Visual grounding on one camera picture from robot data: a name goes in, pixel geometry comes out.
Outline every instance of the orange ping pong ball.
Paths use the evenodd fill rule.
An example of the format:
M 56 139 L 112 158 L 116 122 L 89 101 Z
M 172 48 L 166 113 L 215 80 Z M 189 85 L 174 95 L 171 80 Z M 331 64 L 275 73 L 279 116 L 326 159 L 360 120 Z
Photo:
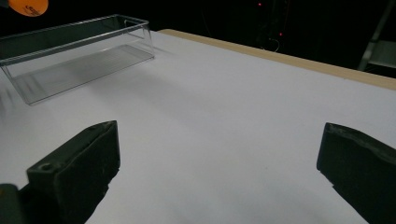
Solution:
M 24 16 L 37 17 L 47 10 L 49 0 L 8 0 L 8 5 Z

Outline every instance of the orange ball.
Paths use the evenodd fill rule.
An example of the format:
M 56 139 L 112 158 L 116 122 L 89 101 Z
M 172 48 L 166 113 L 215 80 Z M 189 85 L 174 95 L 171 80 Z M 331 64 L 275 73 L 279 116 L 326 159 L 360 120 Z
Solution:
M 8 4 L 24 16 L 37 17 L 47 10 L 49 0 L 8 0 Z

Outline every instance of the white tabletop surface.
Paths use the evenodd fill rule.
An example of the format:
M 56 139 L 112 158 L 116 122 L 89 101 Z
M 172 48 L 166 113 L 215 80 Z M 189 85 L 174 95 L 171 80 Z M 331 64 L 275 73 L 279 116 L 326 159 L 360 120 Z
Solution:
M 366 223 L 316 168 L 326 122 L 396 147 L 396 91 L 151 32 L 155 59 L 26 105 L 0 73 L 0 183 L 119 124 L 87 223 Z

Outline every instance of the plastic tray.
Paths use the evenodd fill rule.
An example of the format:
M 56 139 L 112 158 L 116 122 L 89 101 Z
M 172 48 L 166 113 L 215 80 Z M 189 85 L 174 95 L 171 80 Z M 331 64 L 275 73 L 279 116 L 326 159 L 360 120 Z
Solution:
M 28 105 L 153 58 L 149 22 L 122 15 L 0 38 L 0 66 Z

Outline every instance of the clear plastic box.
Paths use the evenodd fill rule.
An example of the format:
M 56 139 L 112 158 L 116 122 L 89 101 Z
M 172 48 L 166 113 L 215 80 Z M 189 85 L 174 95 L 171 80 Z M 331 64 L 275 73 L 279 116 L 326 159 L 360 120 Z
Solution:
M 122 15 L 0 38 L 0 66 L 28 105 L 153 58 L 149 22 Z

